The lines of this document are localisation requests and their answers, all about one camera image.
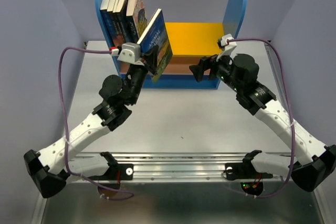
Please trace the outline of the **Animal Farm book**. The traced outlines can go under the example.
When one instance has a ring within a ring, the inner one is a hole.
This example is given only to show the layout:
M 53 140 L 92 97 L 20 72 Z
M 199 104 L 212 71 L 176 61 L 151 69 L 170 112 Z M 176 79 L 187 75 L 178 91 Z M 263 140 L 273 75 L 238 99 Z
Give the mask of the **Animal Farm book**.
M 157 63 L 157 74 L 151 75 L 151 80 L 156 83 L 172 59 L 173 52 L 167 28 L 164 21 L 163 11 L 158 8 L 151 17 L 146 29 L 139 38 L 138 45 L 141 48 L 141 58 L 143 53 L 148 52 L 155 45 L 159 46 L 159 55 Z

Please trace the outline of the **A Tale of Two Cities book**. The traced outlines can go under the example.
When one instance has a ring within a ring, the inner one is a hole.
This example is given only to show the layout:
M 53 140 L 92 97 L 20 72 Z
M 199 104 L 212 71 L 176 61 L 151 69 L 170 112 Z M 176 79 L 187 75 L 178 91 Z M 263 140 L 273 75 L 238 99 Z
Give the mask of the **A Tale of Two Cities book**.
M 115 13 L 116 7 L 118 5 L 119 0 L 109 0 L 107 13 L 111 19 L 112 25 L 111 25 L 111 39 L 113 41 L 114 46 L 121 46 L 124 42 L 124 36 L 121 31 L 121 27 L 117 18 L 117 15 Z

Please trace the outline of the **Little Women book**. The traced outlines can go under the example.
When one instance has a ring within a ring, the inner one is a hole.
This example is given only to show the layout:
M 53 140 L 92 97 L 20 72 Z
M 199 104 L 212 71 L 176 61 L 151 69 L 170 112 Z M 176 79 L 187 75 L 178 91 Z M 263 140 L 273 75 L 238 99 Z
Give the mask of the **Little Women book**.
M 131 33 L 131 42 L 136 43 L 148 25 L 143 0 L 128 0 L 126 19 Z

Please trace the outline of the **Nineteen Eighty-Four book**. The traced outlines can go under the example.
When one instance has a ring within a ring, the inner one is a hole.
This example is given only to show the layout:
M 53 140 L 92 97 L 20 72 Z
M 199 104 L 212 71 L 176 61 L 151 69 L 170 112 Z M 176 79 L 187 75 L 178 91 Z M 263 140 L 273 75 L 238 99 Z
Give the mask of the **Nineteen Eighty-Four book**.
M 127 28 L 127 33 L 128 33 L 128 38 L 129 41 L 128 42 L 134 42 L 134 38 L 133 38 L 133 33 L 132 33 L 132 29 L 129 25 L 128 19 L 127 19 L 127 6 L 128 6 L 128 0 L 127 0 L 127 5 L 125 6 L 125 13 L 124 13 L 124 22 Z

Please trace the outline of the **Jane Eyre book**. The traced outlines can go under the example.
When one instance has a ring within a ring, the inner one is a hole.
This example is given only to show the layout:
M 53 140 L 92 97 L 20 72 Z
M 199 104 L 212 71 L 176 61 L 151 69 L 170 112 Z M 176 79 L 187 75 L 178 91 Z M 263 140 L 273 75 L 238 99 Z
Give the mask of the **Jane Eyre book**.
M 100 5 L 100 13 L 102 15 L 104 24 L 106 25 L 106 28 L 108 30 L 109 37 L 112 41 L 112 47 L 117 47 L 119 45 L 118 33 L 115 28 L 112 15 L 108 11 L 109 4 L 110 4 L 110 0 L 102 0 L 101 5 Z

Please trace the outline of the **Three Days to See book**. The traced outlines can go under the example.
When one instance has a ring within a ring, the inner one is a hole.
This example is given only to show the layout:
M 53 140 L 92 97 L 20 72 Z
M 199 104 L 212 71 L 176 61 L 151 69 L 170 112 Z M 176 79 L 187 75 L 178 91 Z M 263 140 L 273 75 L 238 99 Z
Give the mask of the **Three Days to See book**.
M 124 13 L 125 13 L 125 6 L 127 5 L 127 0 L 115 0 L 115 4 L 113 7 L 113 14 L 117 21 L 117 30 L 118 35 L 120 38 L 120 44 L 129 41 L 127 28 L 124 22 Z

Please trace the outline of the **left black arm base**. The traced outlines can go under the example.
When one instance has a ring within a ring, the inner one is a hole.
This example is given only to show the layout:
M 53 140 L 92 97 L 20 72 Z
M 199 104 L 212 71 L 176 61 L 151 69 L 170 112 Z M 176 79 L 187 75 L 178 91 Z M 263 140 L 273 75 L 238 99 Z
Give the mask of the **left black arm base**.
M 103 175 L 90 176 L 91 180 L 132 180 L 134 172 L 133 164 L 118 164 L 110 166 Z

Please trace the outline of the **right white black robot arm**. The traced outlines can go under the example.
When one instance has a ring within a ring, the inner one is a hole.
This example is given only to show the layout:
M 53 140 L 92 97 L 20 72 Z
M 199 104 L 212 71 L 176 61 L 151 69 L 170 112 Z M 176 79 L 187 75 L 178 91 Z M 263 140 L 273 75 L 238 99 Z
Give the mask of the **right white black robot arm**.
M 225 179 L 255 179 L 259 183 L 278 175 L 290 177 L 299 188 L 312 192 L 334 171 L 335 145 L 326 146 L 290 119 L 275 94 L 257 80 L 259 65 L 252 56 L 203 57 L 189 69 L 197 82 L 209 70 L 210 79 L 218 78 L 228 85 L 238 103 L 291 149 L 290 156 L 254 150 L 239 163 L 226 163 L 222 174 Z

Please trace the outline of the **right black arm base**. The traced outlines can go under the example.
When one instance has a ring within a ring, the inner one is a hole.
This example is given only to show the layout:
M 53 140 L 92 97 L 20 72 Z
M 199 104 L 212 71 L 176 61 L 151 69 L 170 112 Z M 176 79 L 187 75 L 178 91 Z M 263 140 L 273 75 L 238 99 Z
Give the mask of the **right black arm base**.
M 251 163 L 225 163 L 222 172 L 224 178 L 230 181 L 237 179 L 271 179 L 272 174 L 257 172 Z

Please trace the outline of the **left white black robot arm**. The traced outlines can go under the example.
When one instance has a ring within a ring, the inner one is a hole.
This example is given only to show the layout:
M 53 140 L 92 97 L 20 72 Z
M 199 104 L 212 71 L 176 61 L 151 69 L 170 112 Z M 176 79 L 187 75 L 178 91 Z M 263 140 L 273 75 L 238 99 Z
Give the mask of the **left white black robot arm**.
M 103 81 L 99 95 L 102 102 L 72 131 L 65 126 L 65 136 L 40 151 L 29 150 L 24 154 L 28 174 L 43 198 L 50 198 L 66 185 L 84 179 L 100 190 L 126 194 L 121 190 L 122 180 L 132 180 L 133 164 L 119 163 L 110 152 L 101 152 L 93 158 L 74 160 L 88 145 L 114 131 L 131 115 L 128 106 L 135 105 L 145 79 L 157 73 L 158 46 L 143 53 L 138 44 L 125 43 L 112 47 L 108 54 L 129 62 L 124 78 L 110 75 Z

